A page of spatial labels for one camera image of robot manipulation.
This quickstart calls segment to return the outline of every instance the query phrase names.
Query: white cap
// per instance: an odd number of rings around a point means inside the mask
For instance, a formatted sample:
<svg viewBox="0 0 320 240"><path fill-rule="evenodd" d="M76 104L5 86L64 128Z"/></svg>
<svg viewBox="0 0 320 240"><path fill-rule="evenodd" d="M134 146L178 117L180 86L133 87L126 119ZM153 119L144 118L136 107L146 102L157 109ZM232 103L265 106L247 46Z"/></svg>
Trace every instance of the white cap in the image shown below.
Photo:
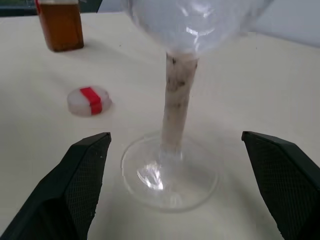
<svg viewBox="0 0 320 240"><path fill-rule="evenodd" d="M106 90L98 86L86 86L73 90L67 97L68 109L78 116L92 116L108 110L112 104Z"/></svg>

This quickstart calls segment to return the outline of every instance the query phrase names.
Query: glass stem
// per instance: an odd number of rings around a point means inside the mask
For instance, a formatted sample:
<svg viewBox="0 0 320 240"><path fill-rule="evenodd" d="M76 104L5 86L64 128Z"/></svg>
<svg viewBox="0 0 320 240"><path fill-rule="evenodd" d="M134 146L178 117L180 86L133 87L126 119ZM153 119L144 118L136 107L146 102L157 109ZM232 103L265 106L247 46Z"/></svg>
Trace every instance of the glass stem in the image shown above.
<svg viewBox="0 0 320 240"><path fill-rule="evenodd" d="M161 152L181 153L189 95L198 67L198 59L166 55L165 106L162 122Z"/></svg>

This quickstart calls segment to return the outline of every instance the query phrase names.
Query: glass base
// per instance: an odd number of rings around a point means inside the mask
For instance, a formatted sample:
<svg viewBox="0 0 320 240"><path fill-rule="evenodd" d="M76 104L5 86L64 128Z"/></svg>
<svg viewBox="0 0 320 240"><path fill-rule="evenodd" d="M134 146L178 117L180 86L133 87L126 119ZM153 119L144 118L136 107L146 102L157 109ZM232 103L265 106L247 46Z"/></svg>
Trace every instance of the glass base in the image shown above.
<svg viewBox="0 0 320 240"><path fill-rule="evenodd" d="M162 211L186 211L202 204L218 185L219 168L211 153L186 137L180 154L161 154L160 145L160 134L153 134L124 152L121 168L129 192Z"/></svg>

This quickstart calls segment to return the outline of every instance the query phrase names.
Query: textured gripper pad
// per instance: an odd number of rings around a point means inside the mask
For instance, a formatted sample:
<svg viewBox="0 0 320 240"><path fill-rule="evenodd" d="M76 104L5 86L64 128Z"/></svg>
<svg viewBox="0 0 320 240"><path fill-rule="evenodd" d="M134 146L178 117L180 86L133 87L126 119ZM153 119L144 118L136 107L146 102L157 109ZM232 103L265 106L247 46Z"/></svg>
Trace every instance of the textured gripper pad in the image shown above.
<svg viewBox="0 0 320 240"><path fill-rule="evenodd" d="M243 132L261 196L285 240L320 240L320 169L295 144Z"/></svg>
<svg viewBox="0 0 320 240"><path fill-rule="evenodd" d="M73 144L39 182L0 239L87 239L110 143L110 133L100 133Z"/></svg>

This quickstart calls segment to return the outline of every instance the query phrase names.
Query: white plastic lid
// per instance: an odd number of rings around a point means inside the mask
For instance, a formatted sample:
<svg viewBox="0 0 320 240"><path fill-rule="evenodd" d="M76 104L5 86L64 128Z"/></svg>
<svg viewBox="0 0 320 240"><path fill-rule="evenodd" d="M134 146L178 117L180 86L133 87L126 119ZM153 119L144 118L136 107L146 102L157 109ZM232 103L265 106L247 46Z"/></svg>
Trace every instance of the white plastic lid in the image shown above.
<svg viewBox="0 0 320 240"><path fill-rule="evenodd" d="M73 90L67 97L69 111L78 116L92 116L108 110L112 104L106 90L86 86Z"/></svg>

